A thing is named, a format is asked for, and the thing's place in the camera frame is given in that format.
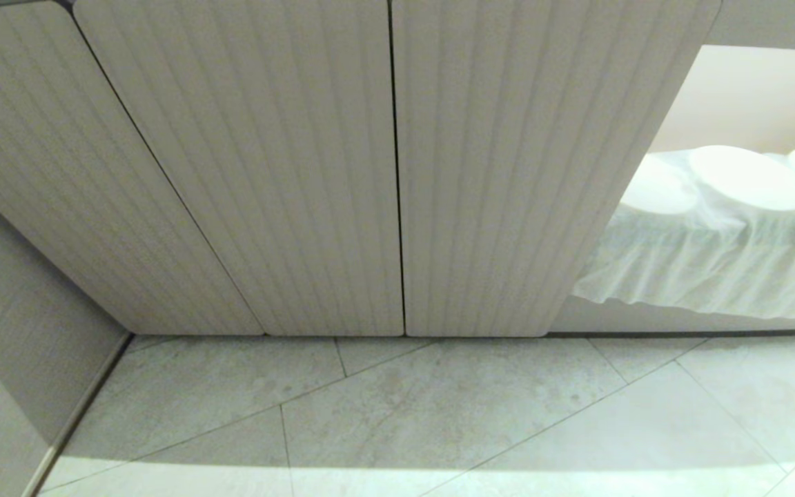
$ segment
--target ribbed cabinet door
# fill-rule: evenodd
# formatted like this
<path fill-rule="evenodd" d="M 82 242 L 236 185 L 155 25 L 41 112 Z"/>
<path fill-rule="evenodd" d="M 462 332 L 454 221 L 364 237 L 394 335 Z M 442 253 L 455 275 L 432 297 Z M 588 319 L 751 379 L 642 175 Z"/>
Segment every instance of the ribbed cabinet door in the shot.
<path fill-rule="evenodd" d="M 393 2 L 408 334 L 548 331 L 718 9 Z"/>
<path fill-rule="evenodd" d="M 75 15 L 268 333 L 403 333 L 385 0 Z"/>
<path fill-rule="evenodd" d="M 131 331 L 262 333 L 53 2 L 0 7 L 0 212 Z"/>

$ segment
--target tile floor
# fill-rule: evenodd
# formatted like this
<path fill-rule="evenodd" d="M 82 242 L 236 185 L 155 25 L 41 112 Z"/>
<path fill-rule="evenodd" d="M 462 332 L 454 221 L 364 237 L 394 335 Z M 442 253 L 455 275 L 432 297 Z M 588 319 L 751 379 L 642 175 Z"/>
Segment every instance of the tile floor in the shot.
<path fill-rule="evenodd" d="M 42 494 L 795 497 L 795 337 L 137 337 Z"/>

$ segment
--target vertical groove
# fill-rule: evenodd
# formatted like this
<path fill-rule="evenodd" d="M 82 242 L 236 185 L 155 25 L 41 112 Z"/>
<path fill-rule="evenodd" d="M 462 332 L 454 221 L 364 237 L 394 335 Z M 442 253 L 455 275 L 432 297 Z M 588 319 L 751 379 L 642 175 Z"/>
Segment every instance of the vertical groove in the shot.
<path fill-rule="evenodd" d="M 0 209 L 133 331 L 252 333 L 98 70 L 61 6 L 0 8 Z"/>
<path fill-rule="evenodd" d="M 392 0 L 388 0 L 388 7 L 389 7 L 389 65 L 391 65 L 391 123 L 392 123 L 392 133 L 394 133 L 394 144 L 395 144 L 395 198 L 397 198 L 397 247 L 398 252 L 400 252 L 400 308 L 401 308 L 401 322 L 404 328 L 404 335 L 406 335 L 406 281 L 404 281 L 404 220 L 403 214 L 404 211 L 401 210 L 400 206 L 400 198 L 401 198 L 401 191 L 400 191 L 400 155 L 398 155 L 398 94 L 397 88 L 395 88 L 395 37 L 394 37 L 394 21 L 392 20 L 392 10 L 391 10 L 391 3 Z"/>
<path fill-rule="evenodd" d="M 42 24 L 42 22 L 38 18 L 38 16 L 35 15 L 35 12 L 29 12 L 28 18 L 35 18 L 36 26 L 34 26 L 34 28 L 37 29 L 37 32 L 41 32 L 42 34 L 47 34 L 47 31 L 44 28 L 44 25 Z M 32 56 L 32 53 L 29 53 L 26 50 L 26 42 L 22 39 L 22 37 L 20 37 L 20 34 L 18 33 L 18 30 L 16 29 L 16 26 L 14 26 L 12 20 L 9 19 L 8 12 L 6 12 L 6 15 L 4 15 L 4 19 L 6 19 L 8 21 L 8 23 L 10 24 L 10 26 L 12 26 L 12 31 L 15 32 L 16 38 L 18 38 L 18 40 L 20 41 L 21 47 L 25 48 L 25 50 L 23 50 L 24 51 L 24 55 L 25 55 L 24 59 L 28 60 L 32 64 L 32 66 L 34 66 L 34 69 L 36 70 L 38 75 L 40 75 L 41 80 L 46 85 L 46 87 L 48 89 L 48 94 L 49 95 L 57 95 L 57 89 L 50 82 L 50 80 L 48 79 L 47 75 L 45 75 L 44 70 L 42 70 L 41 67 L 38 66 L 38 61 L 35 59 L 34 56 Z M 59 54 L 59 52 L 57 50 L 53 50 L 52 53 L 54 53 L 56 55 L 58 63 L 59 63 L 60 66 L 63 66 L 63 67 L 67 66 L 66 61 L 64 61 L 62 59 L 62 57 L 60 56 L 60 54 Z M 66 136 L 63 135 L 63 127 L 62 126 L 55 126 L 54 123 L 51 122 L 50 117 L 48 116 L 47 112 L 42 110 L 41 104 L 37 101 L 37 99 L 34 97 L 34 95 L 32 95 L 31 92 L 26 92 L 26 96 L 28 97 L 29 101 L 31 101 L 32 104 L 35 105 L 36 110 L 38 110 L 36 115 L 42 117 L 42 119 L 44 119 L 46 121 L 48 129 L 51 130 L 50 136 L 55 136 L 56 135 L 58 137 L 59 141 L 60 141 L 60 144 L 63 147 L 63 150 L 68 150 L 69 151 L 68 153 L 70 155 L 72 155 L 73 160 L 75 160 L 75 163 L 76 164 L 80 164 L 81 163 L 80 157 L 78 157 L 78 155 L 75 154 L 75 151 L 72 150 L 72 148 L 69 146 L 69 139 Z M 66 108 L 63 107 L 63 102 L 62 102 L 62 100 L 60 98 L 53 98 L 52 101 L 58 107 L 61 108 L 62 114 L 64 116 L 67 116 L 67 120 L 70 122 L 69 129 L 79 129 L 80 130 L 79 132 L 80 132 L 80 135 L 82 135 L 83 141 L 88 142 L 88 144 L 90 144 L 89 150 L 92 150 L 92 153 L 94 153 L 95 159 L 96 159 L 95 161 L 98 164 L 105 164 L 104 167 L 101 167 L 101 170 L 104 170 L 105 172 L 107 172 L 108 176 L 110 176 L 110 178 L 113 178 L 113 182 L 117 183 L 117 179 L 112 175 L 110 167 L 108 167 L 107 161 L 105 161 L 104 158 L 102 157 L 102 155 L 100 154 L 100 150 L 98 149 L 97 141 L 95 141 L 95 139 L 91 138 L 90 136 L 88 136 L 85 133 L 84 129 L 79 125 L 78 122 L 76 122 L 75 116 L 73 116 L 72 113 L 69 113 L 69 111 L 66 110 Z M 82 185 L 80 185 L 80 183 L 76 182 L 75 179 L 72 178 L 72 175 L 66 176 L 66 178 L 68 179 L 68 181 L 70 182 L 70 185 L 74 189 L 79 190 L 79 191 L 85 190 L 85 188 L 82 188 Z M 89 183 L 89 186 L 91 186 L 91 188 L 89 188 L 89 189 L 92 190 L 92 191 L 106 191 L 104 188 L 101 188 L 101 186 L 98 183 L 97 179 L 95 179 L 95 177 L 93 177 L 93 176 L 88 176 L 88 183 Z M 124 194 L 124 190 L 121 188 L 120 185 L 119 185 L 119 190 L 122 190 L 121 193 Z M 127 203 L 127 207 L 128 207 L 127 211 L 128 212 L 141 211 L 141 209 L 138 207 L 138 205 L 136 205 L 135 199 L 130 198 L 129 195 L 124 195 L 124 200 Z M 113 198 L 111 198 L 110 196 L 104 196 L 104 201 L 105 201 L 105 204 L 108 205 L 108 212 L 118 213 L 119 216 L 126 217 L 126 212 L 124 212 L 122 210 L 122 208 L 119 208 L 119 202 L 114 202 Z M 97 213 L 97 217 L 107 218 L 108 215 L 107 214 L 102 214 L 101 215 L 100 213 Z M 142 221 L 148 221 L 148 220 L 145 217 L 143 217 Z M 142 234 L 136 232 L 135 226 L 133 226 L 132 224 L 129 224 L 128 229 L 129 229 L 130 238 L 133 238 L 133 239 L 136 239 L 136 240 L 141 240 L 141 244 L 142 244 L 143 248 L 145 248 L 145 251 L 153 252 L 151 246 L 149 246 L 148 242 L 142 236 Z M 111 236 L 111 238 L 119 239 L 120 243 L 124 243 L 124 236 L 122 235 L 122 233 L 114 231 L 114 232 L 111 233 L 110 236 Z M 175 266 L 179 266 L 179 262 L 176 259 L 173 258 L 173 252 L 170 251 L 170 247 L 169 246 L 165 246 L 164 248 L 165 248 L 164 255 L 167 255 L 167 257 L 171 259 L 171 262 L 173 262 L 173 264 Z M 178 300 L 177 298 L 175 298 L 177 296 L 177 294 L 174 293 L 174 289 L 171 286 L 181 286 L 181 284 L 180 284 L 181 282 L 174 278 L 173 273 L 165 273 L 164 276 L 167 277 L 167 279 L 170 280 L 170 281 L 159 281 L 158 282 L 158 284 L 160 284 L 161 287 L 163 287 L 164 289 L 167 289 L 167 293 L 168 293 L 167 299 L 164 300 L 164 301 L 159 302 L 159 305 L 163 306 L 163 308 L 164 307 L 171 307 L 171 304 L 173 304 L 174 301 Z M 142 281 L 141 280 L 141 283 L 143 284 L 143 286 L 146 286 L 146 281 Z M 202 321 L 207 322 L 208 325 L 213 325 L 214 324 L 211 321 L 208 321 L 208 319 L 206 317 L 204 317 L 204 315 L 198 314 L 197 309 L 189 309 L 189 311 L 193 312 L 194 314 L 196 314 L 196 318 L 201 318 Z"/>
<path fill-rule="evenodd" d="M 718 0 L 703 3 L 707 15 L 665 1 L 486 6 L 481 26 L 470 3 L 407 6 L 394 50 L 407 65 L 395 71 L 407 116 L 395 125 L 402 216 L 413 221 L 404 226 L 411 334 L 547 331 L 637 166 L 634 147 L 656 132 L 676 71 L 691 66 L 687 53 L 716 16 Z"/>
<path fill-rule="evenodd" d="M 403 333 L 388 237 L 400 218 L 380 150 L 391 9 L 311 7 L 110 0 L 77 4 L 76 19 L 266 329 Z"/>
<path fill-rule="evenodd" d="M 464 96 L 464 119 L 462 124 L 462 138 L 460 141 L 460 164 L 465 164 L 468 160 L 468 133 L 471 127 L 471 119 L 474 117 L 474 109 L 477 100 L 473 98 L 474 95 L 474 82 L 475 76 L 477 75 L 477 65 L 480 63 L 480 3 L 482 0 L 475 0 L 474 2 L 474 23 L 473 28 L 471 30 L 471 63 L 468 65 L 468 89 L 467 93 Z M 455 204 L 452 208 L 452 213 L 454 217 L 458 219 L 460 216 L 460 211 L 462 207 L 462 192 L 466 191 L 467 189 L 467 178 L 470 174 L 460 174 L 458 175 L 458 195 L 455 196 Z M 445 292 L 446 292 L 446 299 L 444 300 L 444 312 L 442 312 L 442 324 L 441 329 L 447 329 L 447 318 L 451 314 L 451 303 L 455 296 L 461 292 L 464 295 L 464 289 L 461 287 L 453 287 L 452 286 L 452 276 L 453 276 L 453 268 L 455 267 L 455 239 L 458 238 L 458 227 L 460 223 L 455 222 L 452 223 L 452 229 L 450 230 L 450 254 L 453 257 L 450 260 L 450 263 L 447 265 L 447 274 L 446 280 L 444 281 L 445 285 Z"/>

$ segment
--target white wall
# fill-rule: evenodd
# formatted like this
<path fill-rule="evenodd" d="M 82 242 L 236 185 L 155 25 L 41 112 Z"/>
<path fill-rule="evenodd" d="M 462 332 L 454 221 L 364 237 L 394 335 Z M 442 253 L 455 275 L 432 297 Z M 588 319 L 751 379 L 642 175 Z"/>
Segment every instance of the white wall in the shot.
<path fill-rule="evenodd" d="M 0 497 L 32 484 L 126 337 L 0 217 Z"/>
<path fill-rule="evenodd" d="M 795 50 L 701 47 L 650 151 L 795 148 Z"/>

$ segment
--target baseboard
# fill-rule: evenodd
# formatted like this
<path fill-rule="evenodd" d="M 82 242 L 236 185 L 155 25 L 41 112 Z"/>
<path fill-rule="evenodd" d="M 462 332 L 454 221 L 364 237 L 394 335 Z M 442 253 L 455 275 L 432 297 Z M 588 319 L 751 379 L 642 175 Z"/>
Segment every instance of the baseboard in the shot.
<path fill-rule="evenodd" d="M 72 437 L 76 427 L 78 427 L 79 421 L 85 416 L 85 412 L 91 407 L 91 403 L 94 402 L 94 399 L 97 398 L 97 394 L 100 393 L 100 389 L 104 383 L 106 383 L 107 378 L 110 377 L 112 370 L 116 367 L 116 364 L 119 364 L 119 359 L 121 359 L 128 345 L 130 345 L 130 341 L 133 340 L 133 337 L 135 337 L 135 334 L 127 333 L 121 340 L 121 343 L 119 343 L 119 346 L 114 347 L 110 356 L 108 356 L 104 364 L 101 365 L 100 371 L 98 371 L 97 375 L 94 377 L 94 381 L 89 384 L 88 390 L 86 390 L 84 396 L 82 396 L 82 399 L 76 405 L 72 415 L 69 416 L 69 421 L 66 422 L 60 434 L 57 434 L 57 437 L 54 439 L 54 443 L 48 448 L 48 452 L 45 454 L 44 459 L 41 460 L 39 468 L 36 469 L 35 474 L 32 475 L 32 479 L 29 480 L 29 484 L 26 485 L 26 490 L 23 491 L 22 497 L 34 497 L 40 493 L 41 486 L 45 483 L 45 478 L 48 477 L 48 473 L 50 473 L 51 469 L 54 467 L 54 462 L 56 462 L 60 453 L 63 452 L 63 448 L 66 447 L 66 443 L 69 441 L 69 438 Z"/>

